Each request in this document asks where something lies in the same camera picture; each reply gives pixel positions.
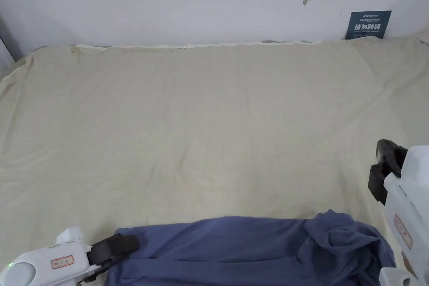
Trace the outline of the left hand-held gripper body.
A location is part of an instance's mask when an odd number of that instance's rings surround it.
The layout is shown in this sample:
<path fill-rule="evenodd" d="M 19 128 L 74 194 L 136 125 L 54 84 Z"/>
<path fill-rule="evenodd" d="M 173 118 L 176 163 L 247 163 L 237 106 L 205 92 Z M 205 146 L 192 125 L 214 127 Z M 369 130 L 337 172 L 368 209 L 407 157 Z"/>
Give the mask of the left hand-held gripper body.
<path fill-rule="evenodd" d="M 91 282 L 101 264 L 88 253 L 107 239 L 88 245 L 78 227 L 64 230 L 53 246 L 17 257 L 0 274 L 2 286 L 81 286 Z"/>

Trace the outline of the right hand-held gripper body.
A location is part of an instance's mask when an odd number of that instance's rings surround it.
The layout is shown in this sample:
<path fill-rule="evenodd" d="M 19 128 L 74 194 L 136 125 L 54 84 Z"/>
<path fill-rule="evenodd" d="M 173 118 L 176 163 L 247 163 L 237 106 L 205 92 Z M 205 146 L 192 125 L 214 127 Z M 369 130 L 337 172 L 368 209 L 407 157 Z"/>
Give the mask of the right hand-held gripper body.
<path fill-rule="evenodd" d="M 385 179 L 385 217 L 397 244 L 414 273 L 402 268 L 382 268 L 382 286 L 429 284 L 429 147 L 411 147 L 401 178 Z"/>

